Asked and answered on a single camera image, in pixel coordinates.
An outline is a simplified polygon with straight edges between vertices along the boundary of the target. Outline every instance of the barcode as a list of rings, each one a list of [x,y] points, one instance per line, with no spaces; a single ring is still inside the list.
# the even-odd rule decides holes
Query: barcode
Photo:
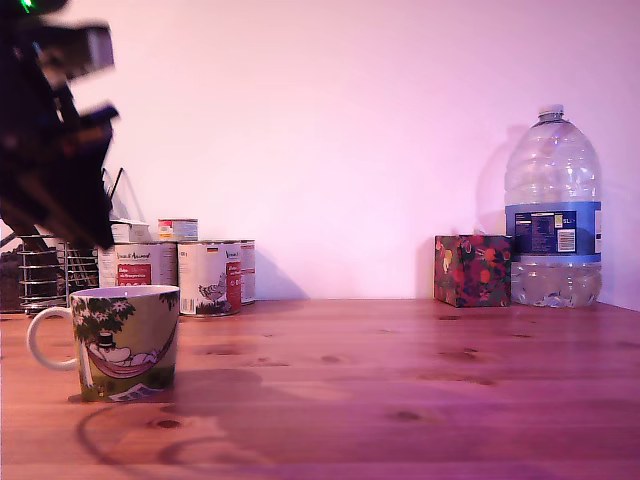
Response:
[[[180,313],[196,313],[196,301],[194,298],[180,300]]]
[[[575,252],[576,251],[576,231],[575,229],[566,228],[558,230],[558,253]]]

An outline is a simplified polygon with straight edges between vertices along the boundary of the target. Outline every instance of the water bottle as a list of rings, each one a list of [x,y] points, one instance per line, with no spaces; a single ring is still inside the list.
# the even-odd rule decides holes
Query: water bottle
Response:
[[[563,114],[562,105],[541,108],[507,164],[511,298],[525,305],[587,306],[602,287],[600,164]]]

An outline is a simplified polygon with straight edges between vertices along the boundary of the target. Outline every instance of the tissue box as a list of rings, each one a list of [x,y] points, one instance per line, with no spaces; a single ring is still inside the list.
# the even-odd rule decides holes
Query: tissue box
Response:
[[[434,297],[454,307],[511,304],[511,237],[436,236]]]

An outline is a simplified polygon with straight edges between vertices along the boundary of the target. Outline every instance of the wooden table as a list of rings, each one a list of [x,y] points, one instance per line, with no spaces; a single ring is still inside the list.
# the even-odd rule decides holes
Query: wooden table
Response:
[[[181,319],[176,387],[81,403],[2,319],[2,478],[638,479],[640,313],[262,302]],[[71,327],[40,329],[51,356]]]

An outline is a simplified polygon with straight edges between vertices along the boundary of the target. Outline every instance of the white mug handle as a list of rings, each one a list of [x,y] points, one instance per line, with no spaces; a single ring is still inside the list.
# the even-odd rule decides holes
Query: white mug handle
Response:
[[[45,367],[51,368],[53,370],[73,370],[77,368],[78,361],[75,358],[71,360],[67,360],[65,362],[56,362],[54,360],[49,360],[40,352],[38,348],[38,344],[36,342],[36,332],[38,330],[38,325],[45,318],[60,316],[63,318],[68,318],[72,320],[72,314],[70,308],[62,308],[62,307],[51,307],[47,308],[40,312],[36,317],[31,321],[31,325],[29,325],[29,330],[27,330],[27,348],[31,352],[31,354],[35,357],[38,362],[40,362]]]

